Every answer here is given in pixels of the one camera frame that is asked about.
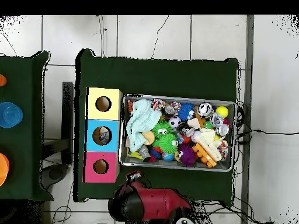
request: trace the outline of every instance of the gray bin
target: gray bin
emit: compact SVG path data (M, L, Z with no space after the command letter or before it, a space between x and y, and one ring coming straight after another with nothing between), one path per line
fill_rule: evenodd
M130 118L130 114L127 111L128 109L128 100L140 100L140 99L161 99L167 103L179 102L185 103L190 102L194 105L199 105L203 102L210 103L212 106L225 106L228 109L227 120L231 126L228 135L225 137L225 140L228 142L230 148L228 151L226 161L219 161L217 165L212 169L209 169L205 164L202 164L200 161L197 161L193 167L186 167L181 162L176 160L172 162L166 162L164 160L157 160L156 162L142 162L138 158L127 157L127 148L126 144L126 125ZM119 163L124 166L140 166L140 167L162 167L168 169L185 169L185 170L204 170L211 172L228 172L232 169L234 164L234 148L235 148L235 136L236 136L236 120L237 120L237 105L232 101L219 101L219 100L199 100L199 99L188 99L188 98L177 98L177 97L166 97L166 96L150 96L143 94L124 94L121 104L123 111L121 117L121 128L120 128L120 142L119 142Z

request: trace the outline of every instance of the dark green tablecloth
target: dark green tablecloth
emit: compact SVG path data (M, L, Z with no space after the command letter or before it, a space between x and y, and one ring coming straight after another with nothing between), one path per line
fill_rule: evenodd
M120 168L115 183L83 183L85 88L120 89L123 93L188 97L235 102L235 58L222 61L168 61L155 59L97 58L81 50L76 58L74 200L108 199L125 180L125 174L140 169L154 188L174 188L190 200L220 200L231 204L232 171L227 173L153 167Z
M0 187L0 199L51 200L39 184L42 131L42 79L49 52L30 58L0 57L0 74L7 84L0 87L0 102L12 102L23 111L13 128L0 127L0 152L9 159L9 173Z

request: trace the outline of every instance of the blue cup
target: blue cup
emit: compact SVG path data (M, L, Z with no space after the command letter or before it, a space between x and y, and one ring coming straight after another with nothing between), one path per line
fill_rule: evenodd
M11 102L0 103L0 127L12 128L23 119L23 112L20 107Z

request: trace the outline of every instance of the soccer ball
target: soccer ball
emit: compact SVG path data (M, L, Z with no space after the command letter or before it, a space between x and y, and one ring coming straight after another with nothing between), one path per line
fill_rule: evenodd
M179 116L174 116L169 120L169 125L171 128L176 128L179 126L179 124L182 122Z

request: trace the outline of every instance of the light blue cloth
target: light blue cloth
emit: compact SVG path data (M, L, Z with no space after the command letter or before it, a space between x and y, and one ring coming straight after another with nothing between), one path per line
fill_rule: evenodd
M127 134L130 140L131 152L143 146L146 139L141 132L152 130L158 123L162 113L151 108L152 101L141 99L133 104L132 117L127 124Z

